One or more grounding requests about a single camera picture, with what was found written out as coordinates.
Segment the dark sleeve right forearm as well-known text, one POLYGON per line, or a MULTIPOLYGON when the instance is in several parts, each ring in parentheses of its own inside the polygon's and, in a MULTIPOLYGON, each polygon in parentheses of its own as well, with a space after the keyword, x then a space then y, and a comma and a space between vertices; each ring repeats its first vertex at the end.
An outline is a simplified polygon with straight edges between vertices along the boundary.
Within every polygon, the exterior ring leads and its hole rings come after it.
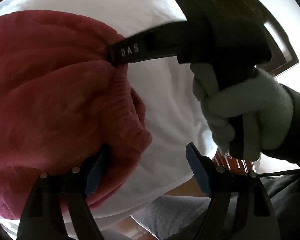
POLYGON ((279 147, 273 150, 262 150, 262 153, 280 160, 300 166, 300 93, 283 86, 293 104, 293 115, 289 130, 279 147))

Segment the right hand in grey glove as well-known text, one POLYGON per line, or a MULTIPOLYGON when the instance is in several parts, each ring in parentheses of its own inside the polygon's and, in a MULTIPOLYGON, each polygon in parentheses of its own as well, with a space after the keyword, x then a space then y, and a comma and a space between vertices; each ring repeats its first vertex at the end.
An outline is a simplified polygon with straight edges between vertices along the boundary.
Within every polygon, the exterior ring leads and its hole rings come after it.
POLYGON ((258 149, 265 155, 288 160, 280 150, 293 118, 293 100, 283 85, 264 70, 256 76, 225 90, 219 90, 212 66, 191 64, 192 90, 200 102, 203 116, 221 155, 229 153, 236 133, 230 119, 242 114, 256 114, 260 142, 258 149))

